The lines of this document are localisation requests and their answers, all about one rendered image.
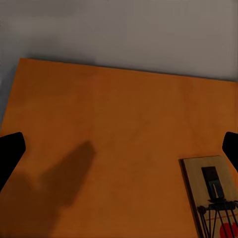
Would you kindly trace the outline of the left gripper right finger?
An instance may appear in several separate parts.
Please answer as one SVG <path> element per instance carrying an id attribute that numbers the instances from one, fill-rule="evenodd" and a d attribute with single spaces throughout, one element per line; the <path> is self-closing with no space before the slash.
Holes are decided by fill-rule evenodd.
<path id="1" fill-rule="evenodd" d="M 222 149 L 238 172 L 238 134 L 227 132 Z"/>

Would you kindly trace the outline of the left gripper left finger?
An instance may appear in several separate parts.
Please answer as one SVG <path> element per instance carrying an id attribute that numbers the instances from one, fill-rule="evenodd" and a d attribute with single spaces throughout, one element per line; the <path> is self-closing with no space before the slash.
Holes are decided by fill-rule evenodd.
<path id="1" fill-rule="evenodd" d="M 22 132 L 0 137 L 0 191 L 26 150 Z"/>

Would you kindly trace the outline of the mousetrap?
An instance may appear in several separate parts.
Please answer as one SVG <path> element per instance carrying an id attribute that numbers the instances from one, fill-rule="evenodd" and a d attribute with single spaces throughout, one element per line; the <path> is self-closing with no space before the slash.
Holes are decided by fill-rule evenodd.
<path id="1" fill-rule="evenodd" d="M 200 238 L 238 238 L 238 192 L 226 158 L 182 159 Z"/>

